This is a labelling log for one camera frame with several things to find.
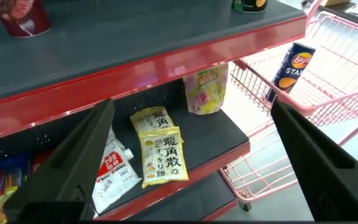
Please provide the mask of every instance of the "pink shopping cart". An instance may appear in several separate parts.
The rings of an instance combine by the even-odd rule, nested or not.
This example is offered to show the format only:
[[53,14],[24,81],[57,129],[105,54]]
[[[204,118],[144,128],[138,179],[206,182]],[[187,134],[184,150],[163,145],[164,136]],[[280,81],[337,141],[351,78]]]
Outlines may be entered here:
[[[234,61],[232,83],[266,113],[266,120],[247,132],[251,153],[220,170],[244,210],[249,210],[254,200],[297,184],[285,154],[258,168],[250,162],[259,152],[272,150],[274,144],[283,147],[270,117],[272,104],[265,100],[269,89],[277,93],[274,100],[292,105],[316,126],[358,119],[358,24],[328,12],[311,19],[319,2],[310,9],[306,29],[316,53],[290,94],[280,91],[271,80],[291,43]],[[358,127],[339,145],[357,133]]]

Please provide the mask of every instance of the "red packaging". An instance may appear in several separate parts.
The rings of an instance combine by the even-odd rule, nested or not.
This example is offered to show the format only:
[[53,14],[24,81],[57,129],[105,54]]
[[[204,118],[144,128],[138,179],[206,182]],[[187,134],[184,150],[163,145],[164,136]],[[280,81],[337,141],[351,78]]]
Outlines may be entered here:
[[36,156],[31,163],[31,175],[43,164],[47,159],[48,156],[52,153],[51,151],[45,151],[38,156]]
[[0,20],[13,37],[32,37],[51,27],[41,0],[0,0]]

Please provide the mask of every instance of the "cart handle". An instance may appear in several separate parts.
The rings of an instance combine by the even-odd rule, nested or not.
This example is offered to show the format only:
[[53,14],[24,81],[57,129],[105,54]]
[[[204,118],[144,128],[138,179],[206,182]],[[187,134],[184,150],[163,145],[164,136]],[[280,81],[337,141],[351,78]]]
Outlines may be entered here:
[[311,18],[313,18],[315,12],[318,9],[318,6],[320,5],[322,0],[314,0],[313,3],[311,3],[311,6],[309,8],[309,11],[306,15],[306,25],[309,24]]

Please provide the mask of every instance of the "store shelf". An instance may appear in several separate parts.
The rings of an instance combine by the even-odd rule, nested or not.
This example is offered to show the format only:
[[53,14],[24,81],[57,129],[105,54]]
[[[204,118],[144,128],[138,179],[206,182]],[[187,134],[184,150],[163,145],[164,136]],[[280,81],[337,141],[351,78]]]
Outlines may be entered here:
[[[182,80],[176,80],[114,100],[113,130],[125,147],[131,149],[130,161],[139,177],[143,176],[139,139],[129,116],[143,108],[164,105],[175,125],[181,129],[189,181],[169,182],[142,189],[138,183],[112,204],[98,220],[122,220],[171,194],[216,172],[220,167],[249,152],[248,137],[223,111],[199,116],[187,110]],[[87,114],[71,114],[49,123],[0,138],[0,159],[30,153],[36,155],[55,148]]]
[[232,0],[63,1],[50,31],[7,36],[0,22],[0,137],[303,37],[303,11]]
[[128,221],[212,221],[211,218],[217,218],[236,205],[236,196],[215,172],[130,217]]

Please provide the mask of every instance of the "chip can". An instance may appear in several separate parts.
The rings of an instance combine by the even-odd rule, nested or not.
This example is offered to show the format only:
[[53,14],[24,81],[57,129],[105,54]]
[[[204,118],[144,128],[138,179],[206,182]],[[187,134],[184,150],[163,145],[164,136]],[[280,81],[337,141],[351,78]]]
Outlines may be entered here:
[[267,0],[233,0],[233,9],[242,12],[262,12],[266,5]]
[[[285,54],[281,66],[273,78],[273,84],[279,89],[289,93],[295,86],[303,70],[309,64],[315,48],[304,43],[294,42]],[[270,89],[266,94],[266,99],[272,102],[276,92]]]

